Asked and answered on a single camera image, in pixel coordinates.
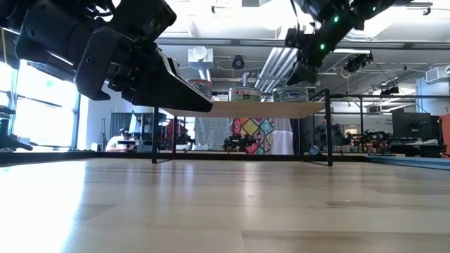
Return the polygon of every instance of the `shelf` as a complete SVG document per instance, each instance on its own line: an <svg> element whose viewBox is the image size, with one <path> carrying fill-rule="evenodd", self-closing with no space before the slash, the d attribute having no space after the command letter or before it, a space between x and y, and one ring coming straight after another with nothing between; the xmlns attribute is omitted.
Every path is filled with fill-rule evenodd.
<svg viewBox="0 0 450 253"><path fill-rule="evenodd" d="M252 117L274 119L302 119L325 109L320 102L213 102L211 112L192 112L164 109L175 117Z"/></svg>

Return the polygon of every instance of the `can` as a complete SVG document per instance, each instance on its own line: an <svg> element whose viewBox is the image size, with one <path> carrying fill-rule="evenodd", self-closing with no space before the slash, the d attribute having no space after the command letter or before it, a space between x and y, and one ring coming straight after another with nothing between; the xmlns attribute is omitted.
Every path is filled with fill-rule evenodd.
<svg viewBox="0 0 450 253"><path fill-rule="evenodd" d="M230 101L261 101L261 91L255 87L231 88L229 92Z"/></svg>
<svg viewBox="0 0 450 253"><path fill-rule="evenodd" d="M308 88L283 86L274 89L274 102L307 102Z"/></svg>
<svg viewBox="0 0 450 253"><path fill-rule="evenodd" d="M212 82L203 79L189 79L187 81L190 85L194 86L199 92L205 95L207 98L212 97Z"/></svg>

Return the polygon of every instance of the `computer monitor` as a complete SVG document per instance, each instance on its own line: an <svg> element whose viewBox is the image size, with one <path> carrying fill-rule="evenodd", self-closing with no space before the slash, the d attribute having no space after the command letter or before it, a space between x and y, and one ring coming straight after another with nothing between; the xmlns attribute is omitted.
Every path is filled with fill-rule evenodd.
<svg viewBox="0 0 450 253"><path fill-rule="evenodd" d="M428 141L433 136L430 113L393 112L392 124L395 138L420 138Z"/></svg>

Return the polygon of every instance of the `ceiling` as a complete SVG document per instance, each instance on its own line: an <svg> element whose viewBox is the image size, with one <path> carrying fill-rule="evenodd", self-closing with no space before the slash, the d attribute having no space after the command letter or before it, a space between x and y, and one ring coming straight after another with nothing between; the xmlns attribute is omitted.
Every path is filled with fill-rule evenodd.
<svg viewBox="0 0 450 253"><path fill-rule="evenodd" d="M433 2L436 2L434 6L439 6L440 1ZM261 10L263 6L242 9ZM292 9L289 9L289 6L284 6L284 8L288 8L285 9L289 10L287 13L292 13ZM386 13L383 19L391 18L391 23L387 25L387 29L382 29L382 32L371 37L371 41L450 41L450 36L448 35L450 34L450 15L449 17L445 17L445 14L450 12L436 10L432 11L432 15L423 16L423 9L402 9L401 11L401 13L403 13L402 15L397 15L397 11ZM233 15L232 13L233 12L225 14L220 13L217 16L211 13L201 17L194 16L191 17L191 19L188 19L188 22L184 19L184 26L174 27L170 31L164 33L162 37L191 37L201 39L240 38L261 40L282 39L284 37L283 24L278 28L267 27L267 25L264 24L264 21L261 21L264 19L255 18L259 17L264 11L254 11L252 12L252 15L249 14L244 16ZM273 20L273 18L269 16L267 16L266 19ZM179 61L181 68L180 73L183 78L195 79L200 77L197 70L188 68L188 49L193 48L193 46L162 45L161 47L167 55L174 57ZM210 71L215 91L227 91L230 87L239 85L237 78L242 77L245 72L249 72L251 77L258 76L272 51L271 47L206 47L213 48L214 52L214 68ZM324 60L323 67L319 72L336 74L322 76L320 79L320 87L329 88L333 93L344 93L347 91L350 93L361 93L363 91L371 91L374 86L379 87L389 78L401 77L399 80L408 84L414 83L415 78L424 76L423 72L412 72L410 70L423 71L428 70L433 65L450 65L450 50L418 51L401 48L400 50L373 50L373 55L378 66L370 64L363 69L364 73L358 73L351 76L349 79L345 79L341 76L342 66L347 62L349 54L338 53L329 55ZM232 70L231 62L234 56L242 56L244 58L244 70ZM387 76L381 73L379 67L386 71ZM277 84L277 86L279 85L283 85L283 80Z"/></svg>

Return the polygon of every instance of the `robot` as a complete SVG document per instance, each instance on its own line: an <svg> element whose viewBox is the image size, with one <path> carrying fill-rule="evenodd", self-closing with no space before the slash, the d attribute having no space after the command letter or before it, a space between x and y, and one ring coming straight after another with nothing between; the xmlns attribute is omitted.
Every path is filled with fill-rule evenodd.
<svg viewBox="0 0 450 253"><path fill-rule="evenodd" d="M288 85L314 83L322 60L352 28L363 30L365 20L411 1L297 0L321 27L288 31L285 46L298 49ZM18 35L17 57L69 67L88 98L110 99L102 91L107 82L133 105L209 112L211 101L179 77L178 63L154 42L175 20L164 0L121 0L117 7L112 0L0 0L0 26Z"/></svg>

